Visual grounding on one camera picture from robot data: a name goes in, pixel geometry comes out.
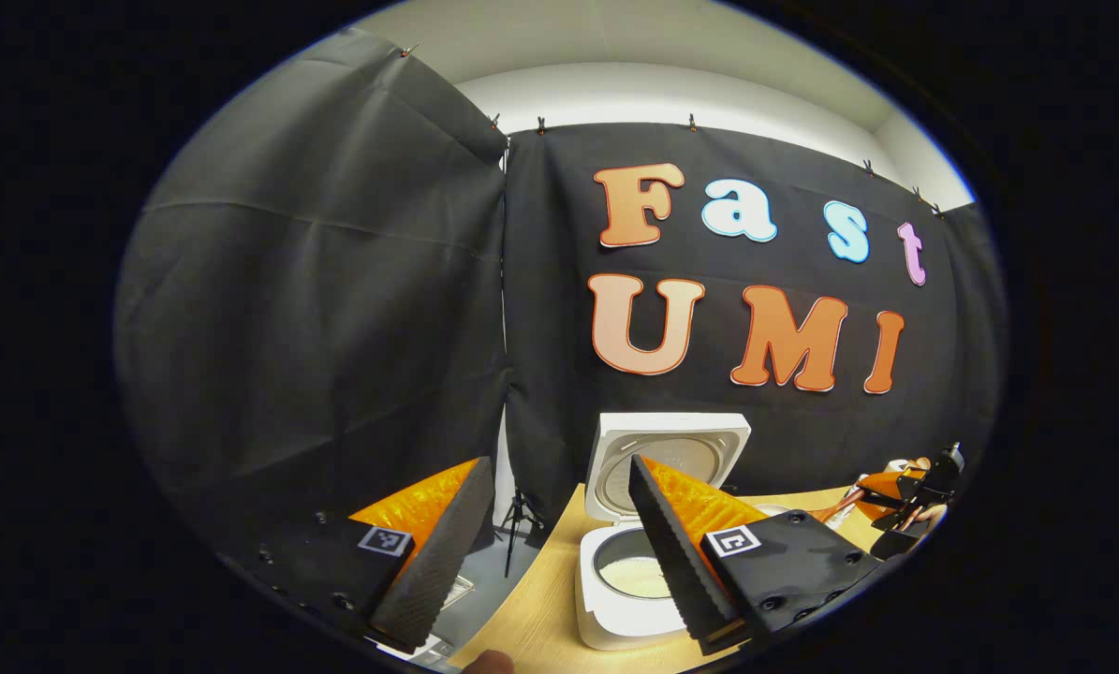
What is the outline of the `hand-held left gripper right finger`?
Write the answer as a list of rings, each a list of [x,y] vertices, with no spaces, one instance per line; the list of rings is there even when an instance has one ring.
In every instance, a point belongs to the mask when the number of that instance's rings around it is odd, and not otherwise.
[[[700,492],[699,512],[727,494],[636,455],[628,489],[662,577],[704,655],[765,650],[837,610],[880,577],[881,562],[803,509],[715,519],[692,533],[674,486]]]

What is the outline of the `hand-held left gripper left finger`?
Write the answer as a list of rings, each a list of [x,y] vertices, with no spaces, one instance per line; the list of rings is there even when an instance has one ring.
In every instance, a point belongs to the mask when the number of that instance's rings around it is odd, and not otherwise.
[[[410,655],[427,642],[492,500],[493,465],[473,458],[352,515],[241,543],[241,575],[338,637]]]

